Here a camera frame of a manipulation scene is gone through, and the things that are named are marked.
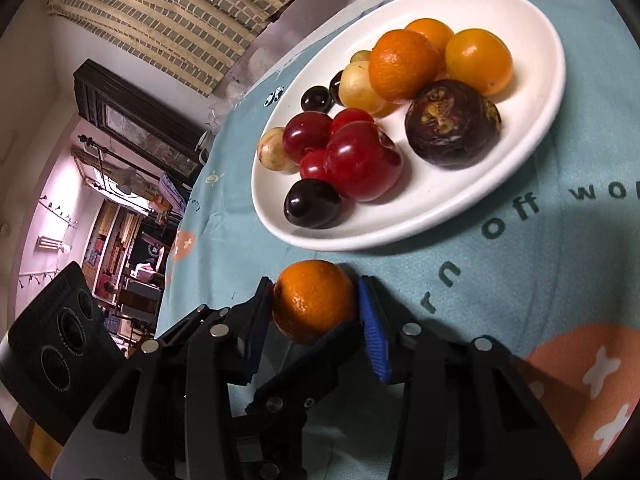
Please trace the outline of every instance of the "red cherry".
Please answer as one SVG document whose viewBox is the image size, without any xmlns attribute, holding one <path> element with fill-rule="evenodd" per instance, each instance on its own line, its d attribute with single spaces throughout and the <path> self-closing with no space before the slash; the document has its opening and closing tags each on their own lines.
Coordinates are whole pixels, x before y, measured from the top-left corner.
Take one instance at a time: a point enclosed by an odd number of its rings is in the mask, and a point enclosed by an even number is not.
<svg viewBox="0 0 640 480">
<path fill-rule="evenodd" d="M 300 161 L 300 177 L 329 182 L 324 170 L 324 150 L 311 150 L 305 153 Z"/>
<path fill-rule="evenodd" d="M 338 193 L 368 202 L 398 182 L 402 155 L 376 124 L 356 121 L 331 138 L 324 154 L 324 169 Z"/>
<path fill-rule="evenodd" d="M 334 136 L 345 124 L 354 123 L 355 121 L 375 122 L 373 117 L 364 110 L 360 110 L 359 108 L 345 108 L 334 117 L 334 122 L 331 123 L 331 135 Z"/>
<path fill-rule="evenodd" d="M 289 158 L 300 164 L 302 156 L 316 148 L 324 148 L 329 141 L 332 119 L 321 112 L 302 112 L 289 121 L 282 143 Z"/>
</svg>

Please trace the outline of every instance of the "orange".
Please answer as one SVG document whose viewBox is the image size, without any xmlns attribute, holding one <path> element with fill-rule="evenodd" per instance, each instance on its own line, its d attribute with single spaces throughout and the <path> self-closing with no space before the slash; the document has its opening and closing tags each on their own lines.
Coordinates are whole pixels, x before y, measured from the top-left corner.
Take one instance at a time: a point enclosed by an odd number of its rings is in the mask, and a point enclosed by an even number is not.
<svg viewBox="0 0 640 480">
<path fill-rule="evenodd" d="M 353 283 L 340 267 L 324 260 L 305 260 L 284 269 L 273 295 L 273 321 L 303 345 L 313 345 L 357 315 Z"/>
<path fill-rule="evenodd" d="M 376 94 L 401 103 L 414 99 L 439 69 L 440 55 L 431 41 L 412 30 L 390 30 L 371 52 L 369 79 Z"/>
<path fill-rule="evenodd" d="M 445 52 L 447 73 L 475 88 L 483 96 L 504 90 L 513 76 L 513 59 L 498 36 L 482 28 L 455 34 Z"/>
<path fill-rule="evenodd" d="M 417 32 L 431 41 L 444 63 L 444 51 L 447 43 L 449 43 L 449 40 L 453 37 L 453 30 L 451 30 L 448 25 L 433 18 L 422 18 L 421 20 L 415 20 L 409 23 L 405 29 Z"/>
</svg>

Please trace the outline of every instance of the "metal screw head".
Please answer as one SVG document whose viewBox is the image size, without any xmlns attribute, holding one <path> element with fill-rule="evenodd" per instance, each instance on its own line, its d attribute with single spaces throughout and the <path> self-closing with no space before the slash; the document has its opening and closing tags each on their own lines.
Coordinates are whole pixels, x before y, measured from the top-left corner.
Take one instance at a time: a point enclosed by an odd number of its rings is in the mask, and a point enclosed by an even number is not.
<svg viewBox="0 0 640 480">
<path fill-rule="evenodd" d="M 488 352 L 494 345 L 485 337 L 479 337 L 474 341 L 474 346 L 481 352 Z"/>
<path fill-rule="evenodd" d="M 160 348 L 160 343 L 155 339 L 149 339 L 148 341 L 143 342 L 142 345 L 140 346 L 140 349 L 142 350 L 143 354 L 152 354 L 159 348 Z"/>
<path fill-rule="evenodd" d="M 422 333 L 422 327 L 417 323 L 407 323 L 402 326 L 402 332 L 405 335 L 416 337 Z"/>
<path fill-rule="evenodd" d="M 278 413 L 284 406 L 284 401 L 280 397 L 269 397 L 264 403 L 265 408 L 270 413 Z"/>
<path fill-rule="evenodd" d="M 280 468 L 278 466 L 271 462 L 262 464 L 260 477 L 263 478 L 263 480 L 275 480 L 278 476 L 280 476 Z"/>
<path fill-rule="evenodd" d="M 229 327 L 227 325 L 225 325 L 224 323 L 219 323 L 217 325 L 213 325 L 209 329 L 209 333 L 213 337 L 224 337 L 225 335 L 227 335 L 229 333 Z"/>
</svg>

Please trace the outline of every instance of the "table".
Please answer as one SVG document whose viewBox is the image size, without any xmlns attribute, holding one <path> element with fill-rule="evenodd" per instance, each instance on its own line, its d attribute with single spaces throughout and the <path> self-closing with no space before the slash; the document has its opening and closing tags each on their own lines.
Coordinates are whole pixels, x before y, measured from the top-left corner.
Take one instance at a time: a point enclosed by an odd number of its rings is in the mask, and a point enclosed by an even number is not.
<svg viewBox="0 0 640 480">
<path fill-rule="evenodd" d="M 261 276 L 275 279 L 295 261 L 348 264 L 379 277 L 438 334 L 490 334 L 525 358 L 530 387 L 591 471 L 640 392 L 640 51 L 609 0 L 530 1 L 561 36 L 568 78 L 554 126 L 511 179 L 446 224 L 372 250 L 314 253 L 270 235 L 250 194 L 255 143 L 271 111 L 264 103 L 338 28 L 303 45 L 226 120 L 167 265 L 159 332 L 201 303 L 246 300 Z M 521 214 L 529 193 L 536 207 Z M 269 343 L 257 382 L 288 351 Z M 242 406 L 251 395 L 232 397 Z M 364 357 L 349 363 L 341 388 L 310 412 L 310 478 L 386 478 L 400 397 L 374 380 Z"/>
</svg>

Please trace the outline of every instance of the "dried fruit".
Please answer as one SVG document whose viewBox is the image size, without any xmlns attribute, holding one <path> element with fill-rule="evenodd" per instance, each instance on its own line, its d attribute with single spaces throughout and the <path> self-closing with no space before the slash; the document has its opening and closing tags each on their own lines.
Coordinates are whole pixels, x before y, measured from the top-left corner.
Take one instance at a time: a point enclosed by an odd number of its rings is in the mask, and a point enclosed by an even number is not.
<svg viewBox="0 0 640 480">
<path fill-rule="evenodd" d="M 427 85 L 404 120 L 414 152 L 445 168 L 475 163 L 497 141 L 501 124 L 495 104 L 453 79 Z"/>
</svg>

